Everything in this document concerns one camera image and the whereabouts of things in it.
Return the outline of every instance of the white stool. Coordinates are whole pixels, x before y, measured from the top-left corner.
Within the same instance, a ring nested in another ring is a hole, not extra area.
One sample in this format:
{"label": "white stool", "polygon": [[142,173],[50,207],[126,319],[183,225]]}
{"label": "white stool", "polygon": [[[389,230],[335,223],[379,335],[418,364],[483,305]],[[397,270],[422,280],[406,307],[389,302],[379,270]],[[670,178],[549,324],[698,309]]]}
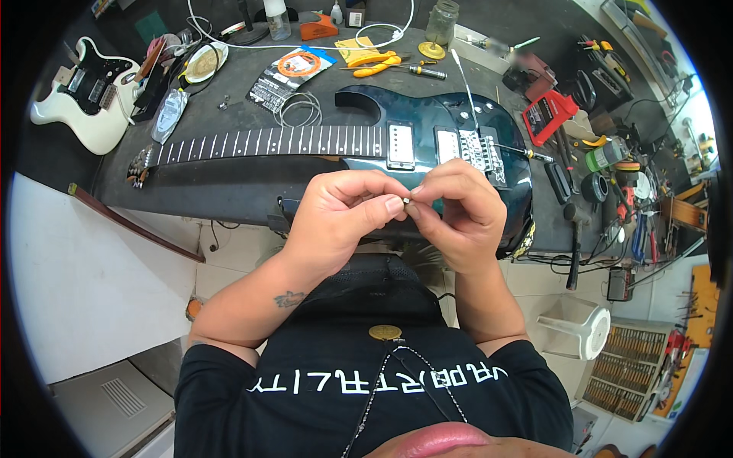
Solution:
{"label": "white stool", "polygon": [[563,295],[565,301],[579,303],[582,306],[592,308],[590,314],[583,322],[562,320],[559,318],[550,318],[544,315],[537,317],[537,323],[546,328],[554,329],[562,333],[570,334],[578,337],[578,354],[571,355],[569,353],[544,351],[556,356],[564,356],[565,358],[573,358],[579,360],[595,359],[603,349],[605,340],[608,338],[608,332],[611,329],[611,313],[593,302],[575,298],[570,295]]}

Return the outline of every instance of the black pickguard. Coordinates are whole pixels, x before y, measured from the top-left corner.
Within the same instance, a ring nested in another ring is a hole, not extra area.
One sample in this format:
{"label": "black pickguard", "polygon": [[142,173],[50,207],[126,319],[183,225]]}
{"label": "black pickguard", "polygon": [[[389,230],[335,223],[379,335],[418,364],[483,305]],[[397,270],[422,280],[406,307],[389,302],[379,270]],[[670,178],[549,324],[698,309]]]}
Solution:
{"label": "black pickguard", "polygon": [[59,92],[71,96],[86,114],[94,116],[102,109],[102,99],[109,84],[114,83],[120,73],[132,67],[132,63],[122,59],[99,57],[88,40],[84,59],[74,71],[68,86],[60,86]]}

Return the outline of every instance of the guitar neck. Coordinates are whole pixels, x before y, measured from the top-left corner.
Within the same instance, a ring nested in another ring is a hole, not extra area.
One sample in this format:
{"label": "guitar neck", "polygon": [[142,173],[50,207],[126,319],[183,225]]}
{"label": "guitar neck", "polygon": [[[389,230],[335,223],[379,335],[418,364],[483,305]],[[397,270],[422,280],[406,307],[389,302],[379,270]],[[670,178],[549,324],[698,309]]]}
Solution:
{"label": "guitar neck", "polygon": [[387,130],[378,126],[306,126],[217,133],[161,146],[150,166],[240,156],[333,155],[385,158]]}

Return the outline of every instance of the green container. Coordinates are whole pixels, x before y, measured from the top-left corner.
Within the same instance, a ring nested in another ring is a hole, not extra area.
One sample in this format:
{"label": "green container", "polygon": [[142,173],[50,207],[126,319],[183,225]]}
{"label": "green container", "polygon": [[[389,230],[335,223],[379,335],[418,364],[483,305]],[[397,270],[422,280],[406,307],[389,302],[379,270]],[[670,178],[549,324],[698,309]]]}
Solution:
{"label": "green container", "polygon": [[612,166],[627,156],[626,145],[619,137],[614,137],[603,146],[586,153],[586,165],[590,171],[599,171]]}

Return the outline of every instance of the orange tool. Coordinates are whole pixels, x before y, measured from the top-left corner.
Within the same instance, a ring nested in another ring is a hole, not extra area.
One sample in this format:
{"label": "orange tool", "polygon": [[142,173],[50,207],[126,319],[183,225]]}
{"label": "orange tool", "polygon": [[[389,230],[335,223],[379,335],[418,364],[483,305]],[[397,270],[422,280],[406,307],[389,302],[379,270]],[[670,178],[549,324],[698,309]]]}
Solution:
{"label": "orange tool", "polygon": [[331,16],[322,15],[317,12],[311,12],[314,15],[313,21],[303,22],[301,24],[301,40],[313,40],[321,37],[333,37],[339,34],[339,30],[331,22]]}
{"label": "orange tool", "polygon": [[364,56],[360,59],[354,59],[347,64],[347,67],[358,67],[362,64],[371,64],[373,62],[382,62],[369,68],[363,68],[354,72],[356,78],[363,78],[365,76],[371,76],[375,73],[379,73],[382,70],[386,70],[390,65],[401,64],[402,59],[394,51],[387,51],[382,54],[372,54],[370,56]]}

